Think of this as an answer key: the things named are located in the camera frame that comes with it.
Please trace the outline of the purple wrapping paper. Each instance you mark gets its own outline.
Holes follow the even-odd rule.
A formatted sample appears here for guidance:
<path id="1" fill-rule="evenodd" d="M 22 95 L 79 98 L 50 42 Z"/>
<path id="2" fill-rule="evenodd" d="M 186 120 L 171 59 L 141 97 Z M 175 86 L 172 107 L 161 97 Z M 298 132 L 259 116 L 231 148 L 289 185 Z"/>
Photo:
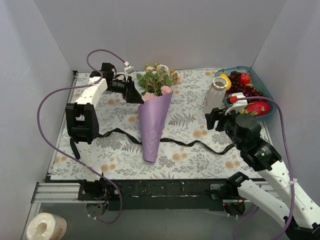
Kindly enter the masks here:
<path id="1" fill-rule="evenodd" d="M 172 99 L 172 91 L 160 96 L 147 92 L 138 107 L 143 159 L 155 163 L 162 131 Z"/>

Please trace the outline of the pink rose flower bunch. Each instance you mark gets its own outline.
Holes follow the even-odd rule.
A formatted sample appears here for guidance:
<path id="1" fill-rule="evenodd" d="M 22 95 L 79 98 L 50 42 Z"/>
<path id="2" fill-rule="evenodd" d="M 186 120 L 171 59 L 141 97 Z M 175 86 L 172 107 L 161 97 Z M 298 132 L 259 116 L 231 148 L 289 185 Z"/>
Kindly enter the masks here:
<path id="1" fill-rule="evenodd" d="M 181 81 L 181 75 L 175 69 L 169 69 L 166 65 L 155 63 L 147 64 L 143 73 L 137 73 L 138 84 L 144 89 L 142 100 L 144 102 L 159 96 L 170 94 L 172 85 Z"/>

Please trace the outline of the black printed ribbon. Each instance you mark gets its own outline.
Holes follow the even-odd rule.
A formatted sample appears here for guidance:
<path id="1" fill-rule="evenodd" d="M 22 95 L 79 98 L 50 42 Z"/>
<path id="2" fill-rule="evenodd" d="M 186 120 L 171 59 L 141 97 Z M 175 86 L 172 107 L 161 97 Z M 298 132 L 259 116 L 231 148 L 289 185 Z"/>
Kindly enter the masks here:
<path id="1" fill-rule="evenodd" d="M 139 142 L 135 137 L 133 137 L 132 135 L 130 135 L 129 133 L 121 130 L 120 128 L 115 128 L 113 130 L 110 130 L 104 134 L 98 134 L 98 137 L 99 138 L 106 138 L 108 136 L 110 136 L 112 133 L 119 133 L 119 134 L 122 134 L 122 135 L 126 135 L 128 137 L 128 139 L 130 141 L 132 141 L 134 144 L 137 144 L 137 145 L 142 145 L 142 142 Z M 175 143 L 179 146 L 182 146 L 182 147 L 193 147 L 195 144 L 200 144 L 202 147 L 204 147 L 205 149 L 207 149 L 209 152 L 215 154 L 215 155 L 224 155 L 226 154 L 229 150 L 231 150 L 233 147 L 235 147 L 235 144 L 234 143 L 231 143 L 229 144 L 228 146 L 225 147 L 225 149 L 221 152 L 217 152 L 215 150 L 213 150 L 212 148 L 210 148 L 208 145 L 206 145 L 205 143 L 199 141 L 199 140 L 195 140 L 195 141 L 192 141 L 190 143 L 184 143 L 184 142 L 181 142 L 181 141 L 177 141 L 177 140 L 174 140 L 174 139 L 171 139 L 171 138 L 161 138 L 160 139 L 160 142 L 161 143 Z M 78 150 L 78 148 L 76 147 L 76 143 L 74 141 L 74 139 L 71 137 L 70 138 L 70 146 L 71 146 L 71 149 L 72 149 L 72 152 L 75 156 L 75 158 L 77 160 L 80 159 L 80 152 Z"/>

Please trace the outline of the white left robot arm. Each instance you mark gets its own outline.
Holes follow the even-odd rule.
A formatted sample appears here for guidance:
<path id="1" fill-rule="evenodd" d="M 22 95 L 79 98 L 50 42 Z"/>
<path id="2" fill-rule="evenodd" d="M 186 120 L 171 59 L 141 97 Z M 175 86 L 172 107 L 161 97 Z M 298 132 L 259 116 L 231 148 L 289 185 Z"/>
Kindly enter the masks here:
<path id="1" fill-rule="evenodd" d="M 124 63 L 124 79 L 117 79 L 115 66 L 102 63 L 100 71 L 90 74 L 88 85 L 74 103 L 65 107 L 66 128 L 70 146 L 77 160 L 84 163 L 84 180 L 96 182 L 101 179 L 102 170 L 98 164 L 97 138 L 100 126 L 96 106 L 104 92 L 118 93 L 129 104 L 143 104 L 142 96 L 135 88 L 131 73 L 134 67 Z"/>

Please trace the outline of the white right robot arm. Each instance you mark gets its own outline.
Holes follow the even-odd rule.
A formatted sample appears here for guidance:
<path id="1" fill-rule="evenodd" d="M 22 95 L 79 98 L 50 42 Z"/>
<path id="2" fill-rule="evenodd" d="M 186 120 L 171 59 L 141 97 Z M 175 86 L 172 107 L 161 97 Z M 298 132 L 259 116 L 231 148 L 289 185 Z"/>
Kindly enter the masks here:
<path id="1" fill-rule="evenodd" d="M 244 162 L 277 193 L 274 197 L 258 187 L 248 176 L 237 172 L 226 180 L 232 199 L 242 197 L 271 216 L 291 240 L 320 238 L 320 207 L 308 196 L 290 172 L 276 149 L 261 138 L 261 125 L 250 114 L 214 108 L 205 114 L 207 128 L 225 132 L 240 151 Z"/>

